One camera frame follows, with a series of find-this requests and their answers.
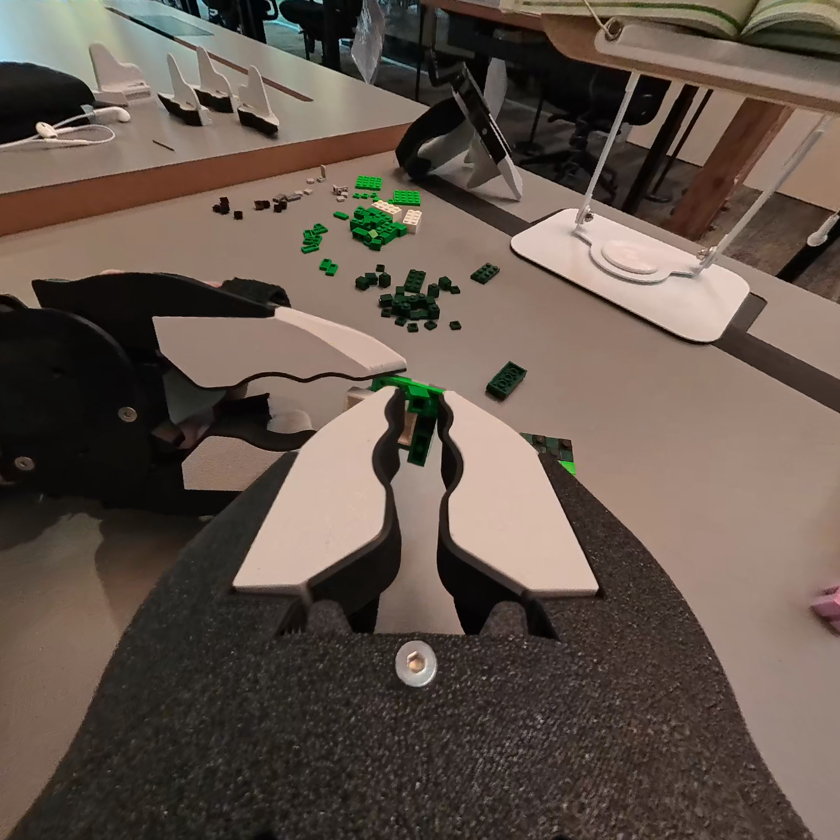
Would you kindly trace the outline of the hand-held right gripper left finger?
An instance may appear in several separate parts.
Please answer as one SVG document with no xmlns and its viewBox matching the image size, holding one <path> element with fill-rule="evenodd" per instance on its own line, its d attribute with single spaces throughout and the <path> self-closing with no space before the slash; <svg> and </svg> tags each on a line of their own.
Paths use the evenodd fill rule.
<svg viewBox="0 0 840 840">
<path fill-rule="evenodd" d="M 394 582 L 402 533 L 392 480 L 404 396 L 388 385 L 333 419 L 293 458 L 233 580 L 237 593 L 371 609 Z"/>
</svg>

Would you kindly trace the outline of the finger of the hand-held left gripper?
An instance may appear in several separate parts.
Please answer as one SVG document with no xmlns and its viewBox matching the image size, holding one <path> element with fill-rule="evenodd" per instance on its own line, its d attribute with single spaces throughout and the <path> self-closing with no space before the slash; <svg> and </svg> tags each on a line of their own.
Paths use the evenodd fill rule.
<svg viewBox="0 0 840 840">
<path fill-rule="evenodd" d="M 267 318 L 155 317 L 153 325 L 163 356 L 204 389 L 265 377 L 363 382 L 407 369 L 382 341 L 289 308 Z"/>
<path fill-rule="evenodd" d="M 245 490 L 314 435 L 309 414 L 285 396 L 245 396 L 216 409 L 211 426 L 182 462 L 186 490 Z"/>
</svg>

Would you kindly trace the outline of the green mosaic lego block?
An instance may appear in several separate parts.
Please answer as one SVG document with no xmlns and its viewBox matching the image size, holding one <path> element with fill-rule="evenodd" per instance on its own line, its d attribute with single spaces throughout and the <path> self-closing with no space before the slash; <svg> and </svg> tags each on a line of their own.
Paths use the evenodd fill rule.
<svg viewBox="0 0 840 840">
<path fill-rule="evenodd" d="M 572 476 L 576 475 L 573 445 L 568 438 L 531 433 L 520 433 L 520 436 L 539 454 L 550 455 L 568 473 Z"/>
</svg>

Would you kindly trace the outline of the green and white lego assembly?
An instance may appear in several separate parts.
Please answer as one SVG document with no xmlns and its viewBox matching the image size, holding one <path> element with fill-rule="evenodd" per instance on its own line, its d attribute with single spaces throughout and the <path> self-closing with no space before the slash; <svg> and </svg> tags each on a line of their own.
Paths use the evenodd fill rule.
<svg viewBox="0 0 840 840">
<path fill-rule="evenodd" d="M 407 452 L 407 463 L 423 467 L 437 427 L 439 398 L 444 389 L 414 381 L 404 375 L 382 375 L 375 377 L 366 388 L 351 387 L 345 393 L 343 411 L 348 411 L 387 386 L 394 386 L 404 397 L 403 428 L 397 444 Z"/>
</svg>

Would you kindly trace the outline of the dark green two-by-four lego brick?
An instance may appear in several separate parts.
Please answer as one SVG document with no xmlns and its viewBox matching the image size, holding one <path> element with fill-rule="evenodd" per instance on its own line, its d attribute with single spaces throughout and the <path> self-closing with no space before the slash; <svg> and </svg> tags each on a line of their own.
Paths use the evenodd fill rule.
<svg viewBox="0 0 840 840">
<path fill-rule="evenodd" d="M 486 385 L 486 393 L 498 401 L 505 401 L 520 386 L 527 372 L 515 362 L 505 363 Z"/>
</svg>

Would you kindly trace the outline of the pile of dark green lego pieces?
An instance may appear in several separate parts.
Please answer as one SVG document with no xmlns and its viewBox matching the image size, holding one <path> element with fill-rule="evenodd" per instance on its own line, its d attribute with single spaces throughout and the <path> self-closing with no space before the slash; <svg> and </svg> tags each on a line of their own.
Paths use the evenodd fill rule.
<svg viewBox="0 0 840 840">
<path fill-rule="evenodd" d="M 416 333 L 421 328 L 433 331 L 441 318 L 444 295 L 460 294 L 461 288 L 448 276 L 427 280 L 423 269 L 410 268 L 402 282 L 394 282 L 383 265 L 353 279 L 359 292 L 376 292 L 376 308 L 383 319 L 392 319 L 396 326 Z"/>
</svg>

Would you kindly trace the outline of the pile of bright green lego pieces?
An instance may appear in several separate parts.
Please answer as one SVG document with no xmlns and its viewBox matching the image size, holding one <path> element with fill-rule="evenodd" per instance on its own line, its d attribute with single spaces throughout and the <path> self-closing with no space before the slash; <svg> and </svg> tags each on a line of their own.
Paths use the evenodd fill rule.
<svg viewBox="0 0 840 840">
<path fill-rule="evenodd" d="M 351 215 L 335 212 L 333 217 L 346 223 L 352 239 L 373 251 L 381 251 L 392 241 L 409 233 L 408 226 L 378 206 L 357 206 Z M 300 251 L 303 255 L 317 254 L 329 230 L 322 224 L 307 228 L 302 234 Z"/>
</svg>

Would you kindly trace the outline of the scatter of black lego pieces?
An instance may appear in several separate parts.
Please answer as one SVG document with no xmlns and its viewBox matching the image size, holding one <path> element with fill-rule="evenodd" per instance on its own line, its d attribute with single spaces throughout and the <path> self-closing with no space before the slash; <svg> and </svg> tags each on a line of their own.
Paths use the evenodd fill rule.
<svg viewBox="0 0 840 840">
<path fill-rule="evenodd" d="M 289 200 L 286 196 L 278 196 L 271 200 L 255 199 L 251 211 L 255 213 L 262 213 L 272 211 L 280 214 L 288 208 Z M 245 210 L 241 208 L 234 208 L 227 196 L 220 196 L 217 202 L 213 205 L 212 210 L 215 214 L 221 216 L 231 216 L 235 220 L 242 220 L 245 217 Z"/>
</svg>

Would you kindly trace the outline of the scatter of grey lego pieces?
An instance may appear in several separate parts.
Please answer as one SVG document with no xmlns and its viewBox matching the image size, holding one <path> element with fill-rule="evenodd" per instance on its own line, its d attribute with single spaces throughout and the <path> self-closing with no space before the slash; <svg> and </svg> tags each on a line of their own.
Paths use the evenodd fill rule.
<svg viewBox="0 0 840 840">
<path fill-rule="evenodd" d="M 304 198 L 321 191 L 328 194 L 332 200 L 342 203 L 349 196 L 350 188 L 344 183 L 331 183 L 329 179 L 329 168 L 321 164 L 315 171 L 305 174 L 293 186 L 281 189 L 274 195 L 271 202 L 274 204 L 296 203 Z"/>
</svg>

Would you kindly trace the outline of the pink lego pig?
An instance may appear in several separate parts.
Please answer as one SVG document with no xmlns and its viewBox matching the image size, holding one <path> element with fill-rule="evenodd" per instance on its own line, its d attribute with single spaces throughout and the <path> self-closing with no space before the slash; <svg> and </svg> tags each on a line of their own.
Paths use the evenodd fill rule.
<svg viewBox="0 0 840 840">
<path fill-rule="evenodd" d="M 828 586 L 815 595 L 811 610 L 836 635 L 839 635 L 839 584 Z"/>
</svg>

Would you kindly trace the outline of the spare black and white gripper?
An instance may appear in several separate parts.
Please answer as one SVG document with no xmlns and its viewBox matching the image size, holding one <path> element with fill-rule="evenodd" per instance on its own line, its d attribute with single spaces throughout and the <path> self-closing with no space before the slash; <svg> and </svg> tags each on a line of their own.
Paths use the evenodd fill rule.
<svg viewBox="0 0 840 840">
<path fill-rule="evenodd" d="M 427 73 L 435 88 L 448 86 L 449 98 L 436 103 L 415 120 L 395 148 L 399 167 L 420 182 L 449 162 L 463 157 L 471 166 L 468 189 L 501 176 L 513 198 L 523 195 L 522 179 L 512 160 L 510 144 L 498 127 L 497 117 L 508 89 L 505 63 L 492 59 L 480 88 L 467 64 L 439 70 L 429 54 Z"/>
</svg>

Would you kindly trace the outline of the black cloth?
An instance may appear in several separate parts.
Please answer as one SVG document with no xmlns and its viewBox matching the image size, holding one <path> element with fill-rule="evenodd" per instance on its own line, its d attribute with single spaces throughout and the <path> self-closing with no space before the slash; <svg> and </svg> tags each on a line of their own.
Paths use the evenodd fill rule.
<svg viewBox="0 0 840 840">
<path fill-rule="evenodd" d="M 63 71 L 27 62 L 1 62 L 1 143 L 36 134 L 36 123 L 55 125 L 84 116 L 96 101 L 89 86 Z"/>
</svg>

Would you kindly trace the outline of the wooden table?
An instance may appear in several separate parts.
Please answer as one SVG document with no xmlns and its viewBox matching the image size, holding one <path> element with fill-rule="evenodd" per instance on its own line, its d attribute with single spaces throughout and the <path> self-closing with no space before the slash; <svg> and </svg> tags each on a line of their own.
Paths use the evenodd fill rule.
<svg viewBox="0 0 840 840">
<path fill-rule="evenodd" d="M 698 240 L 797 109 L 838 118 L 838 62 L 797 56 L 631 21 L 604 31 L 592 16 L 536 15 L 497 3 L 422 2 L 426 9 L 542 31 L 573 60 L 728 91 L 743 98 L 668 229 Z"/>
</svg>

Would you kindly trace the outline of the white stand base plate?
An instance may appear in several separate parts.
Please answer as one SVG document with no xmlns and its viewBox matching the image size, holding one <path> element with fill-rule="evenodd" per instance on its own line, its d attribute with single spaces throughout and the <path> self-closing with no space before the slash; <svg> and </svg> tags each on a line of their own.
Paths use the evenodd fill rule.
<svg viewBox="0 0 840 840">
<path fill-rule="evenodd" d="M 589 9 L 586 17 L 577 19 L 568 14 L 541 17 L 558 51 L 629 70 L 631 76 L 579 207 L 559 211 L 512 236 L 512 252 L 678 338 L 694 343 L 718 340 L 750 293 L 745 279 L 721 266 L 721 256 L 838 116 L 838 59 L 827 58 L 827 47 L 777 50 L 745 45 L 626 13 Z M 693 254 L 592 211 L 597 178 L 642 76 L 695 82 L 821 114 L 715 248 Z"/>
</svg>

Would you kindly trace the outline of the white wired earphones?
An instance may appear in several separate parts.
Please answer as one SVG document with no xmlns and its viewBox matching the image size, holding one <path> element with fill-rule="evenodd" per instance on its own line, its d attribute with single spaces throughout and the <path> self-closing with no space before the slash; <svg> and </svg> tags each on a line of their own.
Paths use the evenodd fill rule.
<svg viewBox="0 0 840 840">
<path fill-rule="evenodd" d="M 83 107 L 81 114 L 54 123 L 37 121 L 34 132 L 21 139 L 1 143 L 2 151 L 27 147 L 67 149 L 104 145 L 117 138 L 113 123 L 130 123 L 130 112 L 119 106 Z"/>
</svg>

